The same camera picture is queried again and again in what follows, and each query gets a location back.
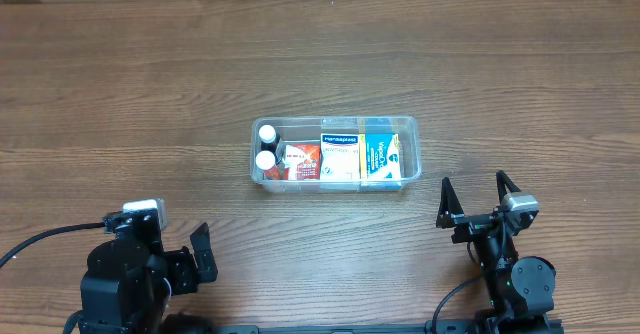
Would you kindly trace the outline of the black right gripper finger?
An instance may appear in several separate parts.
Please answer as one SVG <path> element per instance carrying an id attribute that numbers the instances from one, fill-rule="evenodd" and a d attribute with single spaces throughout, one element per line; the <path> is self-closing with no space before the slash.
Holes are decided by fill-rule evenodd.
<path id="1" fill-rule="evenodd" d="M 496 173 L 496 184 L 498 189 L 499 202 L 501 204 L 506 204 L 512 198 L 521 195 L 521 190 L 519 189 L 519 187 L 503 170 L 499 170 Z"/>
<path id="2" fill-rule="evenodd" d="M 464 211 L 448 177 L 442 179 L 438 219 L 463 217 Z"/>

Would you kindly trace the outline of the blue VapoDrops lozenge box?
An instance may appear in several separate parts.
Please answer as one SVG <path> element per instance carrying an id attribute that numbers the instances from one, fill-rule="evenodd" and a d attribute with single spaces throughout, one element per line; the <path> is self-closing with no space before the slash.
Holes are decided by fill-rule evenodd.
<path id="1" fill-rule="evenodd" d="M 401 144 L 396 133 L 359 135 L 362 180 L 401 179 Z"/>

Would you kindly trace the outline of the white Hansaplast plaster box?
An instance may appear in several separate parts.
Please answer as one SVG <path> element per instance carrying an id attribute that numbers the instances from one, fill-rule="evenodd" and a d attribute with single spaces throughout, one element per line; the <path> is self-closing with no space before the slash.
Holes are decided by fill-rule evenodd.
<path id="1" fill-rule="evenodd" d="M 360 179 L 360 137 L 357 134 L 321 135 L 320 179 L 355 181 Z"/>

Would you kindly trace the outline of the red medicine box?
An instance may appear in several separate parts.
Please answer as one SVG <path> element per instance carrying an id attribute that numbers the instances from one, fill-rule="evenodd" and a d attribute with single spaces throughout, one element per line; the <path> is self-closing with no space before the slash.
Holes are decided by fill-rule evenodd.
<path id="1" fill-rule="evenodd" d="M 320 176 L 321 150 L 319 144 L 289 144 L 284 153 L 286 180 L 315 180 Z"/>

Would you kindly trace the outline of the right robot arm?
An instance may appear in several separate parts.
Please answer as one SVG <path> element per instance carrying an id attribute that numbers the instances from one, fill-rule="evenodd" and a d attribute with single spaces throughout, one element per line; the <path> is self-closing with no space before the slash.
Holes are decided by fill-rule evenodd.
<path id="1" fill-rule="evenodd" d="M 451 228 L 453 243 L 465 243 L 479 275 L 459 284 L 438 304 L 425 325 L 428 333 L 560 334 L 560 320 L 551 320 L 556 270 L 538 256 L 520 257 L 513 238 L 531 226 L 539 213 L 534 195 L 522 191 L 508 175 L 496 173 L 499 204 L 487 214 L 467 216 L 449 178 L 442 180 L 436 226 Z M 444 305 L 461 290 L 484 281 L 490 307 L 472 319 L 441 320 Z"/>

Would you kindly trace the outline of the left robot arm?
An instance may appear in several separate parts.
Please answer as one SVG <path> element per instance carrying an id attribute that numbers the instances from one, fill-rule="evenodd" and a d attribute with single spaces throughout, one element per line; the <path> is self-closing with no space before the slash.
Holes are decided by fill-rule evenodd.
<path id="1" fill-rule="evenodd" d="M 261 333 L 257 326 L 217 326 L 184 313 L 166 315 L 171 298 L 196 293 L 217 279 L 209 225 L 190 234 L 190 247 L 167 251 L 162 232 L 168 223 L 161 198 L 129 201 L 103 217 L 100 225 L 114 238 L 87 258 L 81 284 L 81 309 L 63 331 L 88 334 Z"/>

